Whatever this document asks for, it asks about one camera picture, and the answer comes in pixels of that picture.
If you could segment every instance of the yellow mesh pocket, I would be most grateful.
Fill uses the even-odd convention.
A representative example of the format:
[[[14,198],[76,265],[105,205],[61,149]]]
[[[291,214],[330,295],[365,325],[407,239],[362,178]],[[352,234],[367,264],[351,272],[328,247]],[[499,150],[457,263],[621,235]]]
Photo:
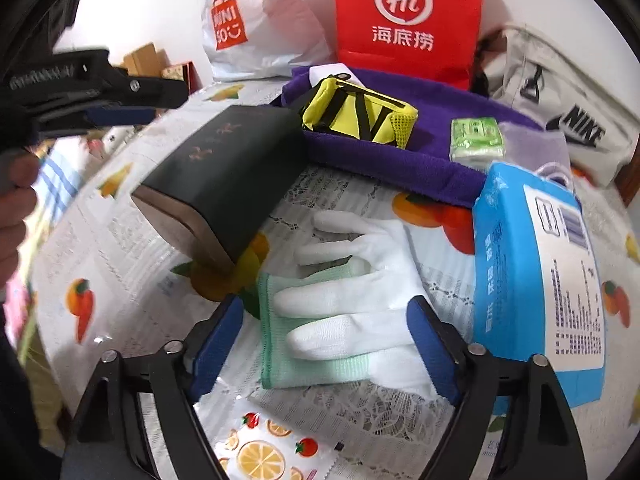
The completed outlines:
[[[414,114],[407,115],[396,112],[389,114],[388,120],[394,130],[396,146],[398,146],[398,148],[403,150],[406,148],[406,144],[409,142],[409,136],[414,129],[414,124],[417,119],[418,116]]]

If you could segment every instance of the plastic bag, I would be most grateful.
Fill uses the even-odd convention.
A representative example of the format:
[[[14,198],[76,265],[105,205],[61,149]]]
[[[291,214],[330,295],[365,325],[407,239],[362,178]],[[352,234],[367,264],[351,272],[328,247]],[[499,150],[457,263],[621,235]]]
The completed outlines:
[[[215,80],[291,76],[331,57],[303,0],[205,0],[202,32]]]
[[[285,424],[249,399],[238,399],[231,429],[214,452],[230,480],[324,480],[335,463],[337,439],[328,446]]]
[[[504,161],[525,170],[538,171],[549,164],[569,170],[569,150],[558,131],[539,132],[513,123],[500,123],[504,138]]]

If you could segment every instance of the finger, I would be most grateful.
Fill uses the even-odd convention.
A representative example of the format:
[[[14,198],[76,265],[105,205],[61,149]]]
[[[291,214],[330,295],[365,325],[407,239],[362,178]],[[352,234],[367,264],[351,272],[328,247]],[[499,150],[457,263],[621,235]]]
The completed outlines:
[[[369,380],[385,388],[418,393],[425,400],[438,397],[414,345],[398,346],[370,354]]]
[[[14,275],[19,262],[18,251],[14,251],[4,260],[0,260],[0,288],[3,288],[9,278]]]
[[[404,309],[313,321],[289,332],[286,341],[293,357],[311,361],[342,359],[414,342]]]
[[[324,242],[298,247],[294,251],[293,257],[299,265],[313,265],[334,262],[348,256],[359,256],[363,260],[369,261],[367,253],[370,253],[367,240],[362,240],[362,237],[360,237],[353,242],[340,240],[338,242]]]
[[[316,229],[327,233],[358,233],[361,235],[381,233],[384,229],[373,222],[348,211],[318,211],[314,214]]]
[[[273,297],[273,311],[282,317],[317,319],[337,314],[389,310],[398,291],[384,272],[285,288]]]
[[[27,226],[24,222],[0,229],[0,260],[8,258],[24,240]]]
[[[18,187],[29,187],[38,178],[40,159],[33,153],[18,156],[9,168],[9,178]]]
[[[31,187],[19,187],[0,196],[0,228],[18,225],[33,212],[37,201]]]

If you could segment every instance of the blue rubber pad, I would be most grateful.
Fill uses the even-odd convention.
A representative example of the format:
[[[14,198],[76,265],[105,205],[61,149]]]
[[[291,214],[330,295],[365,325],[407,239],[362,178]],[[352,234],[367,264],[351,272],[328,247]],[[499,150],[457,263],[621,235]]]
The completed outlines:
[[[193,365],[193,384],[189,390],[190,401],[196,403],[208,394],[216,383],[218,374],[242,327],[244,307],[235,297],[213,332],[209,335]]]
[[[455,362],[415,300],[407,305],[406,324],[438,395],[457,406],[461,395],[456,385]]]
[[[84,111],[87,118],[100,126],[149,124],[156,118],[156,109],[147,107],[94,107]]]

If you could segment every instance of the white wall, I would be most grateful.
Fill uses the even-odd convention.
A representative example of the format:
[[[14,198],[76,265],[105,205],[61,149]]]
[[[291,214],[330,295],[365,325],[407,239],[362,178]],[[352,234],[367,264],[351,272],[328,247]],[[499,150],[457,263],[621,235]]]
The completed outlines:
[[[204,83],[211,81],[201,47],[204,0],[80,0],[73,29],[60,47],[108,46],[111,62],[153,41],[169,61],[192,60]],[[334,0],[307,0],[335,43]],[[640,64],[593,0],[484,0],[482,31],[506,20],[527,22],[640,115]]]

